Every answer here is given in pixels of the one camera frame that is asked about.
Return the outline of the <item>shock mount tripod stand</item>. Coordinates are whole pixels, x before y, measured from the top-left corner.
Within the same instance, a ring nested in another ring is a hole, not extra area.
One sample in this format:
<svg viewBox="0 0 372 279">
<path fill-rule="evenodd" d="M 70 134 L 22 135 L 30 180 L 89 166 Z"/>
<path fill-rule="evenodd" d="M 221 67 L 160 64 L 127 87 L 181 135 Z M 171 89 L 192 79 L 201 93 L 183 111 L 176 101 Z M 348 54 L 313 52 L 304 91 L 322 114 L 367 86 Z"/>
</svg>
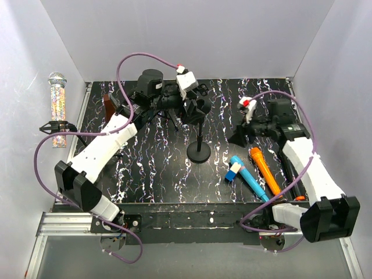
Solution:
<svg viewBox="0 0 372 279">
<path fill-rule="evenodd" d="M 65 120 L 49 121 L 39 128 L 39 130 L 48 135 L 61 133 L 61 132 L 74 132 L 77 133 L 77 127 Z M 66 148 L 67 138 L 65 135 L 54 135 L 52 139 L 53 148 Z"/>
</svg>

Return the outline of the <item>black tripod mic stand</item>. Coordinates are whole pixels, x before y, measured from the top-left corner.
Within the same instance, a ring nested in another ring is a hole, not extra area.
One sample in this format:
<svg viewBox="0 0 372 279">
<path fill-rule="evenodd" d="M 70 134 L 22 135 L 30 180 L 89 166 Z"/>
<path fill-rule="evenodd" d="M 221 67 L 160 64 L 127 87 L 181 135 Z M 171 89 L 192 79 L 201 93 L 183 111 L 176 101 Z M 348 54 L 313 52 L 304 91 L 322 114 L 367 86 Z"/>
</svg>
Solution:
<svg viewBox="0 0 372 279">
<path fill-rule="evenodd" d="M 176 125 L 175 120 L 173 119 L 173 117 L 171 116 L 171 114 L 170 114 L 170 112 L 169 112 L 168 110 L 160 110 L 160 111 L 157 112 L 156 115 L 159 116 L 159 117 L 161 117 L 161 118 L 163 118 L 163 119 L 165 119 L 165 120 L 170 120 L 171 123 L 172 123 L 173 126 L 174 126 L 175 131 L 176 131 L 176 132 L 179 131 L 179 128 L 178 128 L 178 126 Z"/>
</svg>

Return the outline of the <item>round base stand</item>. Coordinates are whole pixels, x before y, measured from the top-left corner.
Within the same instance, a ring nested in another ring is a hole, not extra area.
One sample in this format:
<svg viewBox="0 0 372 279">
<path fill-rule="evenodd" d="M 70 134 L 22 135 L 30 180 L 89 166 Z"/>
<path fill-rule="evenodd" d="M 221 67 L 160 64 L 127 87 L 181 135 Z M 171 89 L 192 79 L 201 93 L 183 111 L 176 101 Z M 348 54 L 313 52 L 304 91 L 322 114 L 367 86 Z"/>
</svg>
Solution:
<svg viewBox="0 0 372 279">
<path fill-rule="evenodd" d="M 195 100 L 206 97 L 208 94 L 208 87 L 206 84 L 201 84 L 197 86 L 192 93 L 195 96 Z M 206 115 L 203 114 L 203 119 L 197 124 L 198 125 L 198 134 L 196 141 L 189 144 L 187 148 L 187 156 L 189 160 L 193 163 L 204 163 L 210 158 L 211 150 L 209 145 L 203 141 L 203 124 L 205 121 Z"/>
</svg>

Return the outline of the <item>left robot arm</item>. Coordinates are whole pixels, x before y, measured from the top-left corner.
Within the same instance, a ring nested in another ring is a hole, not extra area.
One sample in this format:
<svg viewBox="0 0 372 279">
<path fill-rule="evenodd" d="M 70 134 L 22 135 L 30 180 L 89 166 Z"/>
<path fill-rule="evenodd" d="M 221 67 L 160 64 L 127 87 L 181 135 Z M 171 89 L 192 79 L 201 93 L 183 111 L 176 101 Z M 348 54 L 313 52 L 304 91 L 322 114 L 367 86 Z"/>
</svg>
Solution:
<svg viewBox="0 0 372 279">
<path fill-rule="evenodd" d="M 183 124 L 201 126 L 211 104 L 198 95 L 206 96 L 207 93 L 207 86 L 199 84 L 188 70 L 178 74 L 174 81 L 164 81 L 159 70 L 144 70 L 128 100 L 116 108 L 102 135 L 95 137 L 69 162 L 57 163 L 55 176 L 60 193 L 82 211 L 103 218 L 103 225 L 110 232 L 120 231 L 124 219 L 119 215 L 119 207 L 95 186 L 100 172 L 155 116 L 171 120 L 169 111 L 173 110 Z"/>
</svg>

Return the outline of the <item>glitter silver microphone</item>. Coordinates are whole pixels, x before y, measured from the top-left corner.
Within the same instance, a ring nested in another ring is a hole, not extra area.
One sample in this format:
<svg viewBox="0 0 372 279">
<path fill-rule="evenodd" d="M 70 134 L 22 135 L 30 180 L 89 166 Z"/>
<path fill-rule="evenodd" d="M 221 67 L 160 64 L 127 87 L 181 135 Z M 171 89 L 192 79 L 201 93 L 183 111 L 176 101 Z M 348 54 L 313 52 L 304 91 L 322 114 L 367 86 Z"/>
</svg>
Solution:
<svg viewBox="0 0 372 279">
<path fill-rule="evenodd" d="M 48 82 L 51 86 L 51 119 L 52 121 L 65 121 L 65 86 L 67 79 L 62 73 L 54 71 L 49 75 Z"/>
</svg>

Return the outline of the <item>cyan toy microphone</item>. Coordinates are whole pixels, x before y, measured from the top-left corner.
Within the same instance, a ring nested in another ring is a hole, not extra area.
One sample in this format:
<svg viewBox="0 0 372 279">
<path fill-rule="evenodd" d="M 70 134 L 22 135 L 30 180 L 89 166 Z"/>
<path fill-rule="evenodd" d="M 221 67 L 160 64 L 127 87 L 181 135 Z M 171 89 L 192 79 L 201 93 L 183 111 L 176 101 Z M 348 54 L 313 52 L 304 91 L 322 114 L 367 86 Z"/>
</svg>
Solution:
<svg viewBox="0 0 372 279">
<path fill-rule="evenodd" d="M 246 181 L 246 183 L 250 186 L 250 188 L 257 195 L 257 197 L 260 198 L 263 202 L 268 202 L 269 201 L 268 196 L 266 195 L 265 191 L 261 188 L 261 186 L 258 184 L 256 179 L 251 175 L 251 173 L 245 167 L 244 162 L 238 156 L 233 156 L 230 159 L 230 163 L 233 164 L 235 162 L 238 162 L 241 165 L 239 174 Z"/>
</svg>

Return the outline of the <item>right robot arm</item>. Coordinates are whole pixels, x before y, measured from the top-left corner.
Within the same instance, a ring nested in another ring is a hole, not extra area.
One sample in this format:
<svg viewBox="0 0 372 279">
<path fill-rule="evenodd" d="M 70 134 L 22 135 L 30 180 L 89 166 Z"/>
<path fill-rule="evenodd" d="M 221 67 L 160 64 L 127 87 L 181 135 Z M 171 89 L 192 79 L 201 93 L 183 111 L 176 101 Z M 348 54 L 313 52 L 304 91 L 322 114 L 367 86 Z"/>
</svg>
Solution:
<svg viewBox="0 0 372 279">
<path fill-rule="evenodd" d="M 264 226 L 270 231 L 276 231 L 282 225 L 301 230 L 309 242 L 351 236 L 360 203 L 356 197 L 346 196 L 331 178 L 315 151 L 315 141 L 310 133 L 302 123 L 295 121 L 291 102 L 287 99 L 270 100 L 267 116 L 255 115 L 256 104 L 249 97 L 240 99 L 238 108 L 245 116 L 228 141 L 245 147 L 256 137 L 273 139 L 296 170 L 298 176 L 293 183 L 302 182 L 310 205 L 302 208 L 288 202 L 277 202 L 283 192 L 275 188 L 274 197 L 266 199 L 257 208 L 271 207 L 271 211 L 263 216 Z"/>
</svg>

